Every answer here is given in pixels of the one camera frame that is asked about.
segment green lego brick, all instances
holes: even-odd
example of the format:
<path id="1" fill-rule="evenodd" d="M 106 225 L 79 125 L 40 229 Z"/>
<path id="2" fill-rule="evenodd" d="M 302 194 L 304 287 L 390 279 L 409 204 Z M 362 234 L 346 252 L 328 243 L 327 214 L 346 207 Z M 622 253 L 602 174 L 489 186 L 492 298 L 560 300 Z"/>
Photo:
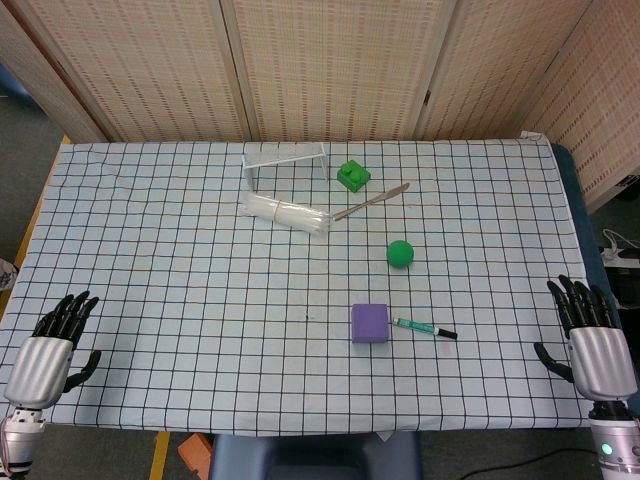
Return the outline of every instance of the green lego brick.
<path id="1" fill-rule="evenodd" d="M 369 181 L 371 173 L 366 168 L 358 165 L 355 160 L 349 160 L 343 163 L 338 170 L 338 181 L 356 193 L 360 188 Z"/>

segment purple cube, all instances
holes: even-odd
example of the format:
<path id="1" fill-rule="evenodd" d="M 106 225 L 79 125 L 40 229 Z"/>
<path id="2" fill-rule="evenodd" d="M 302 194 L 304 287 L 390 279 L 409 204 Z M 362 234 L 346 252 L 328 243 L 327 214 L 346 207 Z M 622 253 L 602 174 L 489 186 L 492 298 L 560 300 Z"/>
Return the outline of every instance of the purple cube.
<path id="1" fill-rule="evenodd" d="M 351 341 L 384 343 L 389 340 L 389 313 L 384 303 L 356 303 L 351 307 Z"/>

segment orange object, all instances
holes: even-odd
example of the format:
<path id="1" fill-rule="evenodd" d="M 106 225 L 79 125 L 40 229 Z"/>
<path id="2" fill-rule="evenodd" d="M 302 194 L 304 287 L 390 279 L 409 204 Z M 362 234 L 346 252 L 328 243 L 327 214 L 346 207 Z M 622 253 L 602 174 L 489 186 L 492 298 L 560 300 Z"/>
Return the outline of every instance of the orange object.
<path id="1" fill-rule="evenodd" d="M 194 433 L 178 447 L 178 453 L 187 468 L 198 474 L 200 480 L 209 480 L 209 467 L 213 445 L 202 433 Z"/>

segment table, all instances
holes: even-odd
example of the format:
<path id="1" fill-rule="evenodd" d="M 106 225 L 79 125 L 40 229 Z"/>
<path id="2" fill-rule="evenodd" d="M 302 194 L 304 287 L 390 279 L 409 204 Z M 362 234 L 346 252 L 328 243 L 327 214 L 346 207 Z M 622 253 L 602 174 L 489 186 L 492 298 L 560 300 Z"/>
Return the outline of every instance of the table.
<path id="1" fill-rule="evenodd" d="M 310 162 L 262 169 L 258 192 L 332 211 L 411 182 L 324 237 L 237 215 L 241 155 L 259 149 L 62 146 L 1 325 L 0 382 L 37 319 L 88 286 L 102 301 L 73 365 L 103 358 L 53 422 L 247 435 L 582 423 L 589 404 L 532 347 L 567 357 L 545 282 L 585 275 L 544 137 L 325 144 L 334 171 L 354 158 L 372 172 L 356 195 Z M 398 238 L 416 247 L 408 271 L 385 261 Z M 360 302 L 459 340 L 393 328 L 353 345 Z"/>

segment beige room divider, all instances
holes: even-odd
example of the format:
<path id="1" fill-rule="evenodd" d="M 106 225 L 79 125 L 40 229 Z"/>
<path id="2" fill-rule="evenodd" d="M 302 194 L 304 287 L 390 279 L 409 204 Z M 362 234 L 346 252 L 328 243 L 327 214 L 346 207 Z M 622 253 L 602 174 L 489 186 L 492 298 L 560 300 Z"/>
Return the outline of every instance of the beige room divider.
<path id="1" fill-rule="evenodd" d="M 76 142 L 525 127 L 569 147 L 592 209 L 640 165 L 635 0 L 0 2 L 0 61 Z"/>

